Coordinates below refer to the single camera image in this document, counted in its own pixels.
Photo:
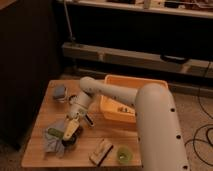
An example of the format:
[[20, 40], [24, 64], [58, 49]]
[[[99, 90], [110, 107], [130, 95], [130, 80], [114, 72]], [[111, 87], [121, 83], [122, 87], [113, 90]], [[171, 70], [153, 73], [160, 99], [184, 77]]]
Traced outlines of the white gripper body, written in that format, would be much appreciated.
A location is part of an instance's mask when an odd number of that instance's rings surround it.
[[69, 119], [84, 119], [89, 126], [93, 126], [94, 123], [88, 115], [92, 101], [93, 96], [85, 92], [80, 92], [78, 95], [71, 95], [68, 98], [70, 108], [67, 117]]

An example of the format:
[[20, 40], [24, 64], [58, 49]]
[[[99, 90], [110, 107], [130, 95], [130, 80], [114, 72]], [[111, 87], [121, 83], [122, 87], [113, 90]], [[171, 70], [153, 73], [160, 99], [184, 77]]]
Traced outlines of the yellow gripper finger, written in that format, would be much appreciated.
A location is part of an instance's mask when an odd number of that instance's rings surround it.
[[63, 140], [68, 141], [79, 127], [79, 122], [76, 119], [65, 121], [65, 131]]

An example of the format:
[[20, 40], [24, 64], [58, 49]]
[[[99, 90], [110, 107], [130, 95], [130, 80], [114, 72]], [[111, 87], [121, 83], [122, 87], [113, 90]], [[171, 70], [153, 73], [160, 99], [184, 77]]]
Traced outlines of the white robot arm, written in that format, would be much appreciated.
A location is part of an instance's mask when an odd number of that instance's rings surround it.
[[107, 96], [135, 109], [143, 171], [190, 170], [174, 98], [163, 85], [148, 83], [128, 88], [83, 77], [79, 88], [68, 114], [70, 121], [87, 114], [96, 94]]

